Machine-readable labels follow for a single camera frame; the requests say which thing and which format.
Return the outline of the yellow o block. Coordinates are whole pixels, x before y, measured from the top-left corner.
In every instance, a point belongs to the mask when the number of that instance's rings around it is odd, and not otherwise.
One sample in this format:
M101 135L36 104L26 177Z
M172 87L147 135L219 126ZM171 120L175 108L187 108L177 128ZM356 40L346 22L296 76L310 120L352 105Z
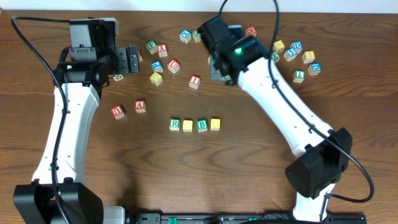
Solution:
M221 120L218 118L211 118L210 129L212 131L219 131L221 126Z
M183 132L192 132L193 131L193 121L185 119L182 123Z

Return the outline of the green B block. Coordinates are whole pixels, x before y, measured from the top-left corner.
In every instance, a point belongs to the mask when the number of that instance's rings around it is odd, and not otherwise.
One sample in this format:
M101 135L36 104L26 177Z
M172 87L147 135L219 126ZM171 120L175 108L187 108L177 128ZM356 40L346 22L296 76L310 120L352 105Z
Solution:
M197 121L197 130L199 133L205 132L208 130L208 123L206 119L199 119Z

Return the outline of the yellow O block front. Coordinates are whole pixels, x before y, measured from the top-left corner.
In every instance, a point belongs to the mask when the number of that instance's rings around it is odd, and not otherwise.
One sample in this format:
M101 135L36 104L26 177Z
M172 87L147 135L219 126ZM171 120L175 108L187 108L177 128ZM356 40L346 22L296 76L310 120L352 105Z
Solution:
M193 121L185 119L182 123L183 132L192 132L193 131Z

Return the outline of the green R block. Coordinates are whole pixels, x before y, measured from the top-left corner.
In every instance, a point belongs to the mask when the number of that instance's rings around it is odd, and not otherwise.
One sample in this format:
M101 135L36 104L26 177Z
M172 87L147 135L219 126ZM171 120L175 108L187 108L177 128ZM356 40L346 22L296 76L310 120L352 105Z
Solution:
M180 130L180 120L172 118L169 121L169 129L171 131L179 131Z

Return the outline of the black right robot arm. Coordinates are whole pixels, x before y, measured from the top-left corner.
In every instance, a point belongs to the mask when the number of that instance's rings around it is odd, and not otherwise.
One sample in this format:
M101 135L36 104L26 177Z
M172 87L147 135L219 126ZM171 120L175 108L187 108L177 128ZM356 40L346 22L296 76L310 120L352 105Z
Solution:
M255 37L222 36L205 45L215 67L261 106L295 156L285 169L297 192L294 218L323 221L331 191L348 167L353 143L350 133L345 128L334 131L309 109Z

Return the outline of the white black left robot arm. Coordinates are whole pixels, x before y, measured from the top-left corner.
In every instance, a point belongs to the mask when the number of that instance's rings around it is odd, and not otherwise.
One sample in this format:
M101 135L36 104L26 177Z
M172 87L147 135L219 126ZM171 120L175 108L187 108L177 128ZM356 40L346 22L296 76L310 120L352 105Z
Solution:
M32 182L17 185L14 205L26 223L135 223L123 206L105 206L86 186L91 122L110 75L139 71L135 45L97 51L63 50L55 78L55 106L47 145Z

